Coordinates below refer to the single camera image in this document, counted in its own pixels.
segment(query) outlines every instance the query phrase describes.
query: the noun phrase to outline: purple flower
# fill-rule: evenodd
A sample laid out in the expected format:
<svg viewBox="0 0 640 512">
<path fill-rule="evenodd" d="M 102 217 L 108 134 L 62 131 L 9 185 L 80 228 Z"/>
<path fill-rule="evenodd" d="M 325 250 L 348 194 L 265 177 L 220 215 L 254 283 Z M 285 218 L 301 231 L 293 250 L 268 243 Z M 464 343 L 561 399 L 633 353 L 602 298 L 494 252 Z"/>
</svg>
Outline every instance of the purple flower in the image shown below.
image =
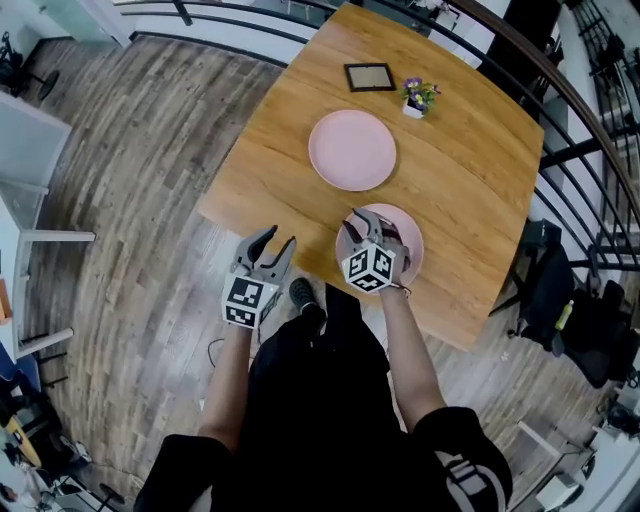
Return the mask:
<svg viewBox="0 0 640 512">
<path fill-rule="evenodd" d="M 407 78 L 404 81 L 404 88 L 405 89 L 415 89 L 417 87 L 420 87 L 422 85 L 422 78 L 419 77 L 413 77 L 413 78 Z"/>
<path fill-rule="evenodd" d="M 420 91 L 414 91 L 411 93 L 411 101 L 415 104 L 416 108 L 424 110 L 427 106 L 424 95 Z"/>
</svg>

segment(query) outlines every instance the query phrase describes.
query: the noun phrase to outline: person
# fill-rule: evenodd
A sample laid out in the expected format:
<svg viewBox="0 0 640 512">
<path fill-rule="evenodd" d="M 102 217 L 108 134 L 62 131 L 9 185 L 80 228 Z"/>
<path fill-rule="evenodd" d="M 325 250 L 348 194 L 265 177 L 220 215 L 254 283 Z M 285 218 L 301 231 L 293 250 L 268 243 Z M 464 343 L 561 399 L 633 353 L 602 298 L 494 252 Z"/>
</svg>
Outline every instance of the person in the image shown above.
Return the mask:
<svg viewBox="0 0 640 512">
<path fill-rule="evenodd" d="M 7 503 L 19 503 L 25 509 L 37 509 L 42 492 L 48 490 L 46 484 L 39 478 L 35 468 L 28 464 L 19 463 L 15 468 L 15 488 L 0 484 L 0 496 Z"/>
<path fill-rule="evenodd" d="M 393 283 L 404 268 L 394 265 Z M 293 281 L 299 315 L 260 346 L 250 368 L 252 331 L 229 328 L 197 435 L 164 439 L 135 512 L 506 510 L 507 462 L 471 409 L 445 403 L 405 290 L 379 292 L 388 359 L 359 301 L 330 285 L 325 294 L 326 311 L 307 280 Z"/>
</svg>

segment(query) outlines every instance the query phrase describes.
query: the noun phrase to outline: shoe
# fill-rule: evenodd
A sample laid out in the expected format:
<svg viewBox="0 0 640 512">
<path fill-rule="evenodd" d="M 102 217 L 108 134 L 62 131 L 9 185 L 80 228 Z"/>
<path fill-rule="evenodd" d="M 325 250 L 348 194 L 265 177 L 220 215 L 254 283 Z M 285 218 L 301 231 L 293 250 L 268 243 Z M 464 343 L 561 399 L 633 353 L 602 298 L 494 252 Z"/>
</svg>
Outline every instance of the shoe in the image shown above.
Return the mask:
<svg viewBox="0 0 640 512">
<path fill-rule="evenodd" d="M 78 454 L 80 455 L 80 457 L 82 457 L 87 462 L 93 462 L 91 455 L 89 455 L 89 450 L 87 450 L 85 445 L 78 441 L 75 443 L 75 447 L 76 450 L 78 450 Z"/>
<path fill-rule="evenodd" d="M 299 313 L 306 308 L 309 304 L 315 304 L 318 306 L 318 301 L 313 295 L 313 288 L 311 283 L 304 277 L 295 279 L 289 286 L 289 297 L 291 302 L 298 309 Z"/>
</svg>

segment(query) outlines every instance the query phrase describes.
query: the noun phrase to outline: small potted plant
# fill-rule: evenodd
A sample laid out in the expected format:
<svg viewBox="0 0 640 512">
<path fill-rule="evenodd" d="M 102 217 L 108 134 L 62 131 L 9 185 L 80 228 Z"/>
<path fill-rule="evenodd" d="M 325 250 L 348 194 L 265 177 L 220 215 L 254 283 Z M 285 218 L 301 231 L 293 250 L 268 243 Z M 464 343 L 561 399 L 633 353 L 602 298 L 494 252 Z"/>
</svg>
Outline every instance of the small potted plant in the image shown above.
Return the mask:
<svg viewBox="0 0 640 512">
<path fill-rule="evenodd" d="M 402 98 L 405 100 L 402 112 L 420 119 L 435 104 L 436 95 L 440 93 L 437 85 L 423 83 L 418 77 L 407 78 L 402 87 Z"/>
</svg>

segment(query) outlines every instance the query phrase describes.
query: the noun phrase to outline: picture frame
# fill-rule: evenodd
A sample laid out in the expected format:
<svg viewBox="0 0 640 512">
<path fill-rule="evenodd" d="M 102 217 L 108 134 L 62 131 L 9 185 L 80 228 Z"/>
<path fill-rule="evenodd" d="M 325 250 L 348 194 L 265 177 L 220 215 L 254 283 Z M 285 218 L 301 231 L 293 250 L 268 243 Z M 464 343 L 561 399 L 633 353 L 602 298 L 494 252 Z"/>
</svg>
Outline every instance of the picture frame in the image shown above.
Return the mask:
<svg viewBox="0 0 640 512">
<path fill-rule="evenodd" d="M 355 68 L 381 68 L 386 74 L 388 85 L 358 85 L 359 79 L 352 74 Z M 373 62 L 363 64 L 345 64 L 344 71 L 347 75 L 347 82 L 349 84 L 349 90 L 351 92 L 366 92 L 366 91 L 395 91 L 396 84 L 393 81 L 393 75 L 389 69 L 389 64 L 386 62 Z"/>
</svg>

